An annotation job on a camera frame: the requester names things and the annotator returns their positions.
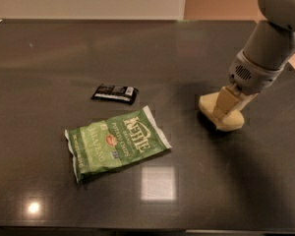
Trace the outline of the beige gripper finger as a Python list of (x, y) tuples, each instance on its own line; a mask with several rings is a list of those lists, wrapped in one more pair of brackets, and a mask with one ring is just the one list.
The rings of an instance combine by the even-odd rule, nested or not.
[(213, 108), (213, 115), (221, 120), (232, 111), (234, 111), (241, 99), (230, 87), (223, 87), (218, 93), (215, 106)]
[(249, 95), (246, 95), (244, 93), (233, 93), (234, 104), (231, 110), (242, 111), (246, 107), (246, 105), (249, 104), (256, 96), (257, 96), (256, 93), (249, 94)]

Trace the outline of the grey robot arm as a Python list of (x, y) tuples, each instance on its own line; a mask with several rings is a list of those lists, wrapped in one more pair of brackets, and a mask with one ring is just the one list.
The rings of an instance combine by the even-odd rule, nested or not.
[(265, 18), (229, 68), (231, 85), (221, 89), (213, 115), (240, 110), (269, 88), (295, 54), (295, 0), (258, 0)]

